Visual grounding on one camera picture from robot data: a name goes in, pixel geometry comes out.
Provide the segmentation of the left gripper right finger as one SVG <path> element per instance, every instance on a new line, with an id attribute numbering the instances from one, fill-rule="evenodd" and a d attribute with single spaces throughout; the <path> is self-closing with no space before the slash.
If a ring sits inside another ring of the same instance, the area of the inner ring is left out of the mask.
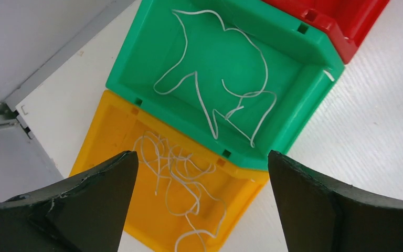
<path id="1" fill-rule="evenodd" d="M 289 251 L 403 251 L 403 200 L 362 190 L 278 152 L 271 187 Z"/>

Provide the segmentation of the green plastic bin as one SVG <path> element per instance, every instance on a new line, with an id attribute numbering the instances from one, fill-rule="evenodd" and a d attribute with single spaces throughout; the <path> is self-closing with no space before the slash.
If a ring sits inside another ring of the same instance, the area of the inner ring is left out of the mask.
<path id="1" fill-rule="evenodd" d="M 343 71 L 323 32 L 263 1 L 141 1 L 106 87 L 234 165 L 266 170 Z"/>

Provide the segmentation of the red plastic bin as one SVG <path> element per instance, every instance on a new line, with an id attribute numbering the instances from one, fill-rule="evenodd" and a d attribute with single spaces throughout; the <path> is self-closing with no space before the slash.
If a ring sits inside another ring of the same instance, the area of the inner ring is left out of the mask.
<path id="1" fill-rule="evenodd" d="M 389 0 L 267 0 L 267 4 L 326 33 L 348 64 Z"/>

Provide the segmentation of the yellow plastic bin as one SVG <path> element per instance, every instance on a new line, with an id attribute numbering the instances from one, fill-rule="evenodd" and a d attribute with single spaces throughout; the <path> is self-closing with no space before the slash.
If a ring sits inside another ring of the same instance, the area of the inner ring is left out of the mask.
<path id="1" fill-rule="evenodd" d="M 269 179 L 106 90 L 70 174 L 127 150 L 139 168 L 124 229 L 154 251 L 219 251 Z"/>

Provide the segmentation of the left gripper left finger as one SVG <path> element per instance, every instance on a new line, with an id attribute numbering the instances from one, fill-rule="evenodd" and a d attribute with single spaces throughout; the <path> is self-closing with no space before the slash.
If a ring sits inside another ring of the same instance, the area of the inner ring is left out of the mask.
<path id="1" fill-rule="evenodd" d="M 0 251 L 117 251 L 139 160 L 99 165 L 0 202 Z"/>

